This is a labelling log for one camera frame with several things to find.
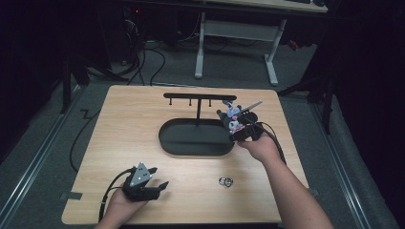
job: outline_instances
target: light wood surface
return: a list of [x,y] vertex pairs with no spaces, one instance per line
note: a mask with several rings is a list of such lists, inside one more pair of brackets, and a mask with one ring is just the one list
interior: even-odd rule
[[205,2],[245,5],[250,7],[271,8],[278,10],[297,10],[306,12],[327,12],[328,8],[318,7],[311,1],[309,4],[287,0],[204,0]]
[[[157,167],[147,186],[169,181],[158,200],[150,201],[130,221],[133,224],[279,222],[280,216],[266,172],[249,152],[235,144],[225,156],[172,156],[159,143],[161,125],[172,118],[196,117],[197,101],[169,99],[164,93],[231,94],[247,107],[262,99],[253,112],[274,129],[288,167],[308,187],[277,93],[271,90],[113,86],[110,88],[88,149],[75,179],[62,220],[66,224],[94,224],[102,197],[122,171],[138,166]],[[226,110],[221,101],[202,102],[201,118],[218,118]],[[117,181],[117,186],[127,175]],[[234,184],[224,188],[220,177]]]

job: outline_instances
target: black stand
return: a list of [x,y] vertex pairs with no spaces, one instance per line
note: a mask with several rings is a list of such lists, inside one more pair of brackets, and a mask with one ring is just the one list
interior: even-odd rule
[[234,142],[229,139],[229,132],[219,119],[200,118],[202,100],[230,100],[235,95],[218,94],[164,94],[170,98],[198,99],[196,118],[175,118],[164,123],[159,131],[161,148],[175,156],[223,156],[229,153]]

